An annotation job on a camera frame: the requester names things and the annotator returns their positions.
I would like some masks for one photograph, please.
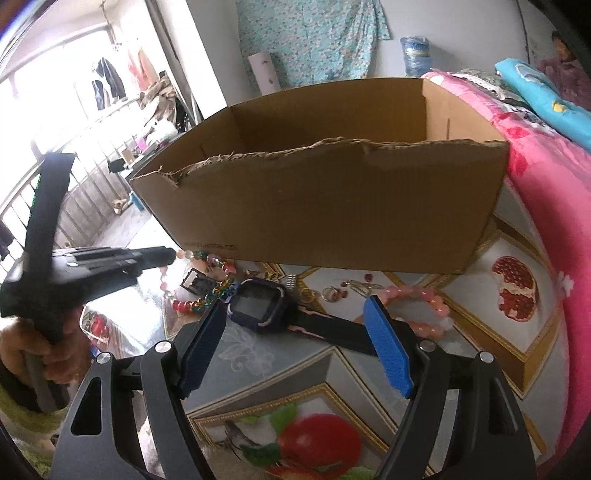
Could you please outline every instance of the watch screen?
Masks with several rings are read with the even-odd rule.
[[[279,291],[276,288],[262,287],[253,282],[246,283],[244,287],[232,299],[232,310],[263,321],[269,307],[280,296]]]

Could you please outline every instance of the ring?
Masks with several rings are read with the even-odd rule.
[[[316,299],[316,292],[311,288],[302,288],[300,291],[300,302],[312,303]]]
[[[326,287],[322,290],[322,300],[334,303],[340,298],[340,290],[334,287]]]

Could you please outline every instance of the pink beaded bracelet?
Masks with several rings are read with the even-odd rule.
[[[453,319],[449,317],[449,306],[445,304],[443,298],[435,295],[435,292],[430,288],[419,288],[408,285],[397,287],[396,285],[390,285],[384,290],[380,290],[377,296],[384,306],[395,299],[412,298],[426,301],[435,311],[435,314],[441,318],[440,323],[430,325],[423,322],[406,322],[402,318],[396,318],[397,320],[403,320],[408,323],[410,328],[413,329],[413,332],[419,337],[439,340],[446,330],[453,328]]]

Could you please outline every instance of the light blue floral cloth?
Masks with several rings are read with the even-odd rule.
[[[379,0],[236,0],[240,47],[268,51],[282,87],[367,77],[378,40],[389,40]]]

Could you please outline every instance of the black square object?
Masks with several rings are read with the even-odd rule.
[[[181,283],[182,288],[201,298],[211,293],[216,285],[217,282],[214,279],[209,278],[196,268],[192,268]]]

